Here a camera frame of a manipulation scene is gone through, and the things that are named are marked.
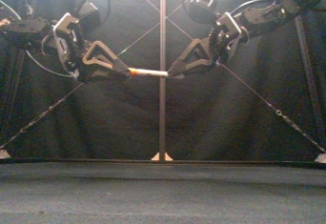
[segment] black backdrop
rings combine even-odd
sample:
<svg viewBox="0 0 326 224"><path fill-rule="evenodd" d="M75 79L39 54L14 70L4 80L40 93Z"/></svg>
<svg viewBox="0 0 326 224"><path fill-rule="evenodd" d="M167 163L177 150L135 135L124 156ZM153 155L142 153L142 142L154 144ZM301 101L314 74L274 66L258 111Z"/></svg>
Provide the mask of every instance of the black backdrop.
<svg viewBox="0 0 326 224"><path fill-rule="evenodd" d="M22 0L3 0L22 10ZM39 0L36 17L62 18L80 0ZM103 41L129 67L161 68L161 0L111 0L107 23L88 36ZM218 0L231 11L249 0ZM106 9L104 0L94 0ZM181 0L167 0L167 68L191 38L210 26L186 16ZM321 110L325 101L325 14L305 14ZM55 57L35 54L63 72ZM18 50L2 40L3 142L79 85L44 72L24 59L14 109ZM317 134L316 116L294 22L242 46L229 68L304 131ZM133 78L82 86L58 109L7 150L14 157L151 159L159 151L159 79ZM166 150L177 160L314 160L318 148L223 68L166 84Z"/></svg>

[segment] cylindrical object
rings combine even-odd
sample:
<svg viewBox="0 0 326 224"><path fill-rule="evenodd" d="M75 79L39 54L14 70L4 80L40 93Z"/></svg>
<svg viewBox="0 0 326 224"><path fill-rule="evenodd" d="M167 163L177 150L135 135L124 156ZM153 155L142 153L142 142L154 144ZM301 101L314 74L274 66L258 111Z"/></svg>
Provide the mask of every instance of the cylindrical object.
<svg viewBox="0 0 326 224"><path fill-rule="evenodd" d="M135 69L130 68L130 75L143 75L143 76L161 76L161 77L167 77L169 72L167 71L154 71L154 70L145 70L145 69Z"/></svg>

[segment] gray floor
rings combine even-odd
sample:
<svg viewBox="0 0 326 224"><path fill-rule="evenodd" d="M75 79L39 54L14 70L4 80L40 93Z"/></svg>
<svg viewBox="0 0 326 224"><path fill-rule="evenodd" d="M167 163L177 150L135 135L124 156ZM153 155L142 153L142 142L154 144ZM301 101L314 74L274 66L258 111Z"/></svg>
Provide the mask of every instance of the gray floor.
<svg viewBox="0 0 326 224"><path fill-rule="evenodd" d="M326 223L325 170L28 163L0 182L0 223Z"/></svg>

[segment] black fabric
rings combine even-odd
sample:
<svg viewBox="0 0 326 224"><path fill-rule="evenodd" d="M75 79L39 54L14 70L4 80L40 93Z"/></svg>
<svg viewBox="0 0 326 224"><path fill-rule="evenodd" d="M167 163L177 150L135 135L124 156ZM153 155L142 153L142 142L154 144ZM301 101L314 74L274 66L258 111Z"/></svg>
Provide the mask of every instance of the black fabric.
<svg viewBox="0 0 326 224"><path fill-rule="evenodd" d="M79 1L40 0L36 16L59 19L66 12L72 12ZM106 0L92 1L104 14ZM159 0L149 0L153 5L147 0L111 1L110 19L88 39L107 44L129 67L159 70ZM218 1L218 10L223 13L249 0ZM191 21L179 5L179 0L167 0L167 69L191 38L205 38L210 31L210 26ZM321 15L310 17L314 22ZM322 25L325 23L318 22L310 26L310 39L318 42L312 44L321 49L325 47L325 35L318 31ZM316 75L322 77L325 53L317 55ZM47 67L63 72L56 57L35 56ZM8 62L2 57L2 68ZM229 67L317 138L294 23L241 46ZM324 79L320 80L321 99L325 98ZM19 85L7 138L79 82L46 73L26 59ZM183 80L169 80L166 105L167 153L173 159L310 161L320 154L317 147L223 67ZM151 159L158 153L158 140L159 79L141 77L126 82L86 84L7 149L15 157Z"/></svg>

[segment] metal pole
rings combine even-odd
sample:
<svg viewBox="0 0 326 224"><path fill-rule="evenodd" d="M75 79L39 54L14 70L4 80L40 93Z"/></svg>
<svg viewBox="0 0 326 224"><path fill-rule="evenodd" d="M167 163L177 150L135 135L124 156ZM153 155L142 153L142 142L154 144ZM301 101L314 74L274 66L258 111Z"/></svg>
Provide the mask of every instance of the metal pole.
<svg viewBox="0 0 326 224"><path fill-rule="evenodd" d="M167 2L161 0L161 70L166 70ZM166 161L166 78L159 78L159 161Z"/></svg>

